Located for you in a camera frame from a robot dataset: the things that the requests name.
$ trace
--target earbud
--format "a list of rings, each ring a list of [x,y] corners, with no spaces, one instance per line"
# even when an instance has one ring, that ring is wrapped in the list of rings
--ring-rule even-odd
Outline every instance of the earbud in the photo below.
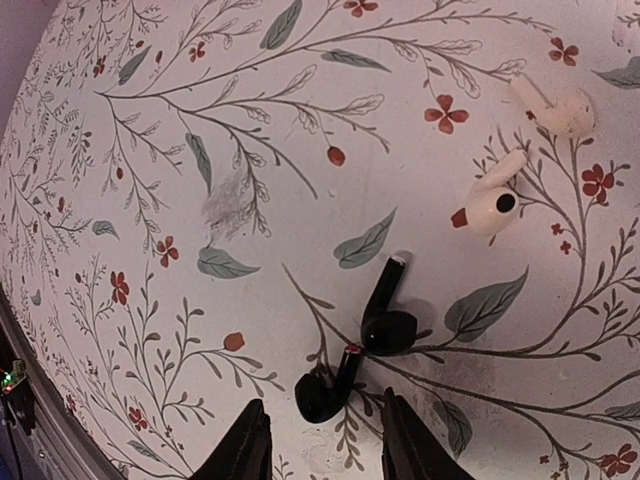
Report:
[[[397,355],[416,341],[416,317],[407,312],[387,311],[405,268],[406,263],[400,257],[389,258],[364,311],[360,339],[372,355]]]
[[[469,192],[464,208],[451,221],[456,228],[469,225],[478,235],[492,236],[507,227],[518,215],[520,199],[506,187],[527,164],[522,150],[513,150],[477,180]]]
[[[296,404],[302,417],[309,423],[323,423],[338,414],[347,404],[362,362],[360,347],[345,348],[333,387],[320,377],[305,374],[296,384]]]
[[[551,133],[565,138],[586,137],[593,133],[595,113],[584,91],[567,89],[554,106],[523,73],[511,79],[511,87],[536,116],[538,124]]]

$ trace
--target red flower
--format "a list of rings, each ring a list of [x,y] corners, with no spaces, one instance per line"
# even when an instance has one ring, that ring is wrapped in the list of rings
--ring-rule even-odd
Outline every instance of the red flower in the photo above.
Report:
[[[453,97],[451,95],[438,95],[436,100],[442,110],[428,108],[424,112],[424,119],[427,122],[440,120],[438,129],[442,133],[451,135],[453,133],[453,123],[451,122],[464,123],[469,119],[469,113],[466,110],[455,110],[451,112],[451,106],[453,105]]]
[[[593,166],[593,170],[585,170],[582,172],[582,180],[585,184],[582,191],[588,197],[596,197],[596,201],[602,205],[607,202],[607,190],[613,188],[615,179],[613,173],[604,174],[602,167],[597,163]]]
[[[340,150],[338,147],[331,147],[327,151],[327,157],[329,157],[329,161],[333,163],[336,167],[341,167],[344,165],[347,157],[344,155],[344,152]]]
[[[107,56],[103,55],[102,57],[98,57],[98,61],[96,62],[95,67],[93,67],[93,78],[96,78],[98,75],[102,75],[104,73],[104,62],[107,60]]]
[[[608,478],[615,476],[616,474],[625,474],[631,469],[631,464],[638,459],[638,453],[631,451],[631,444],[625,443],[618,454],[610,453],[602,457],[600,460],[600,468],[606,469],[606,475]]]
[[[116,275],[116,272],[111,272],[111,286],[113,286],[113,301],[126,305],[129,285],[124,281],[124,272],[120,272],[118,275]]]
[[[169,257],[174,260],[177,260],[180,257],[178,249],[173,246],[173,237],[167,237],[164,242],[158,242],[158,252],[164,254],[160,259],[160,265],[164,268],[169,266]]]
[[[139,408],[129,407],[129,420],[136,427],[136,430],[146,430],[149,424],[142,416],[142,412]]]
[[[76,401],[71,395],[67,395],[67,408],[71,413],[75,413],[76,411]]]
[[[565,65],[569,67],[576,66],[576,59],[573,57],[580,53],[578,47],[576,47],[575,45],[569,45],[567,48],[564,48],[564,43],[562,42],[562,39],[560,37],[552,38],[551,44],[558,49],[551,50],[549,52],[549,57],[551,57],[551,60],[557,62],[562,58]]]
[[[344,2],[344,8],[351,10],[351,15],[356,18],[360,18],[364,15],[364,12],[373,12],[377,10],[378,4],[375,2],[369,2],[369,0],[350,0]]]
[[[206,52],[202,49],[203,47],[204,42],[200,42],[197,48],[191,47],[191,50],[189,50],[189,55],[191,55],[189,60],[191,60],[191,63],[195,62],[198,58],[204,57]]]
[[[565,240],[564,242],[562,242],[562,245],[560,245],[560,250],[562,250],[565,255],[569,255],[571,244]]]
[[[244,337],[242,333],[230,333],[224,339],[224,348],[230,352],[237,352],[242,347],[244,347]]]

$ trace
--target leaf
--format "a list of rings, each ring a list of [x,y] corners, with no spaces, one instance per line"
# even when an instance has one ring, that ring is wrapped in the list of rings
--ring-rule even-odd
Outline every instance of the leaf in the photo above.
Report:
[[[185,140],[187,141],[187,145],[189,145],[189,148],[191,148],[191,151],[196,157],[200,175],[202,175],[202,178],[207,184],[207,193],[211,195],[211,183],[213,182],[211,159],[209,158],[209,155],[204,148],[202,138],[200,138],[198,135],[193,135],[192,133],[186,133]]]
[[[640,57],[633,57],[624,68],[616,68],[608,72],[596,72],[596,75],[614,87],[623,90],[640,88]]]
[[[39,307],[42,304],[42,296],[40,295],[40,289],[36,290],[36,294],[31,297],[31,301],[36,307]]]
[[[599,362],[602,360],[602,357],[600,355],[598,355],[597,353],[593,353],[593,352],[584,352],[584,355],[589,358],[590,360],[593,360],[594,362]]]
[[[271,123],[271,115],[269,115],[262,108],[249,107],[246,105],[242,106],[242,108],[244,109],[245,112],[247,112],[247,115],[249,115],[249,118],[256,120],[260,123],[264,123],[266,125],[269,125]]]
[[[264,39],[260,43],[263,50],[275,50],[280,48],[289,39],[293,28],[302,12],[302,0],[294,0],[293,3],[275,19]]]
[[[316,116],[305,108],[298,107],[298,120],[300,120],[302,128],[312,135],[320,128]]]
[[[524,58],[507,60],[506,62],[501,63],[498,68],[496,68],[496,73],[500,73],[501,75],[516,75],[524,70],[526,66],[527,61]]]
[[[458,87],[464,90],[471,98],[480,97],[480,85],[478,85],[478,82],[467,68],[454,62],[449,62],[449,67],[451,76]]]
[[[380,108],[382,102],[384,102],[384,95],[382,94],[356,98],[353,102],[338,110],[336,113],[340,113],[342,115],[363,116]]]
[[[371,58],[364,57],[357,53],[347,52],[339,48],[331,50],[330,52],[324,52],[320,57],[327,62],[337,62],[359,68],[375,68],[391,73],[391,70]]]
[[[480,288],[457,300],[447,311],[444,324],[456,340],[473,342],[506,313],[522,291],[529,269],[513,282]]]
[[[109,220],[96,220],[95,222],[93,222],[93,226],[91,227],[91,230],[93,230],[93,233],[95,233],[98,236],[108,234],[108,235],[113,235],[118,240],[120,240],[120,237],[118,236],[118,232],[116,232],[115,227]]]
[[[248,267],[233,259],[224,250],[205,247],[198,253],[198,270],[205,275],[229,280],[251,275],[260,270],[260,267]]]
[[[482,47],[478,40],[443,40],[429,48],[445,55],[469,55]]]
[[[145,342],[159,342],[160,340],[162,340],[162,337],[157,332],[150,333],[147,335],[147,338],[144,339]]]
[[[124,64],[124,67],[120,69],[119,73],[120,81],[118,82],[118,84],[120,86],[131,80],[131,77],[133,77],[133,74],[136,73],[136,70],[138,70],[138,68],[144,61],[145,57],[149,53],[149,50],[151,50],[151,45],[149,45],[142,52],[135,55],[131,58],[131,60]]]
[[[284,87],[284,90],[282,90],[278,94],[278,96],[291,95],[292,93],[295,93],[298,90],[302,90],[307,85],[307,83],[311,81],[313,76],[316,74],[317,69],[318,69],[317,65],[309,65],[307,68],[305,68],[295,77],[293,77],[289,82],[289,84],[286,87]]]
[[[240,80],[240,77],[238,77],[238,75],[234,75],[233,77],[231,77],[227,82],[227,84],[222,89],[222,92],[220,93],[220,96],[218,97],[215,103],[222,102],[223,100],[226,100],[227,98],[229,98],[229,95],[231,95],[233,91],[236,89],[236,86],[238,85],[239,80]]]
[[[415,49],[408,43],[405,43],[405,42],[392,42],[392,43],[393,43],[393,48],[396,49],[396,52],[398,52],[398,54],[402,58],[409,60],[411,63],[415,62],[418,59],[418,54],[416,53]]]
[[[438,400],[433,404],[433,409],[449,431],[447,436],[449,447],[457,460],[466,450],[473,436],[471,423],[464,412],[449,401]]]
[[[319,298],[308,297],[308,300],[310,302],[312,302],[312,303],[315,303],[319,307],[325,308],[327,310],[335,310],[336,309],[336,307],[334,305],[331,305],[329,302],[325,302],[324,300],[320,300]]]
[[[634,422],[640,420],[640,402],[630,403],[629,405],[622,405],[620,407],[607,408],[604,413],[615,420]]]
[[[336,247],[333,256],[338,259],[340,268],[360,267],[380,252],[387,239],[396,210],[397,207],[384,220],[367,230],[364,235],[347,240]]]

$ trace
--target green leaf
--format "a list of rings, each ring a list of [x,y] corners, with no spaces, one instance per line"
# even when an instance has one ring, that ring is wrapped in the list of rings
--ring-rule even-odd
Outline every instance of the green leaf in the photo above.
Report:
[[[614,87],[623,90],[640,88],[640,57],[633,57],[624,68],[616,68],[608,72],[596,72],[596,75]]]
[[[333,256],[338,259],[340,268],[361,267],[380,252],[387,239],[396,210],[397,207],[384,220],[367,230],[364,235],[347,240],[336,247]]]
[[[198,253],[198,270],[205,275],[229,280],[255,273],[260,270],[260,267],[248,267],[232,258],[224,250],[205,247]]]
[[[620,407],[607,408],[605,415],[615,420],[624,422],[635,422],[640,420],[640,402],[630,403]]]
[[[91,230],[93,230],[93,233],[95,233],[98,236],[108,234],[108,235],[113,235],[118,240],[120,240],[120,237],[118,236],[118,232],[116,232],[115,227],[109,220],[96,220],[95,222],[93,222],[93,226],[91,227]]]
[[[280,48],[289,39],[301,11],[302,0],[294,0],[291,6],[282,12],[269,27],[267,34],[260,43],[260,48],[266,50]]]
[[[127,445],[131,445],[134,448],[134,450],[138,452],[140,455],[152,458],[156,462],[162,461],[160,457],[158,457],[155,453],[153,453],[151,450],[149,450],[147,447],[145,447],[144,445],[142,445],[140,442],[136,440],[129,440],[127,442]]]
[[[480,288],[457,300],[446,313],[444,324],[456,340],[473,342],[506,313],[522,291],[529,269],[513,282]]]
[[[189,145],[189,148],[191,148],[191,151],[196,157],[200,175],[202,175],[202,178],[207,184],[207,193],[211,195],[213,172],[211,171],[211,159],[207,154],[207,150],[204,148],[204,142],[202,141],[202,138],[198,135],[193,135],[192,133],[187,133],[185,135],[185,139],[187,141],[187,145]]]
[[[120,86],[131,80],[131,77],[133,77],[133,74],[136,73],[136,70],[138,70],[138,68],[144,61],[145,57],[149,53],[149,50],[151,50],[151,45],[149,45],[139,54],[131,57],[131,60],[124,64],[124,66],[120,69],[119,74],[120,81],[118,82],[118,84]]]
[[[331,50],[330,52],[324,52],[321,55],[321,58],[327,62],[343,63],[345,65],[351,65],[352,67],[359,68],[376,68],[378,70],[384,70],[385,72],[391,73],[391,70],[371,58],[363,57],[357,53],[347,52],[346,50],[341,50],[339,48]]]
[[[457,460],[473,437],[471,422],[462,410],[449,401],[438,400],[433,404],[433,409],[447,427],[449,447]]]

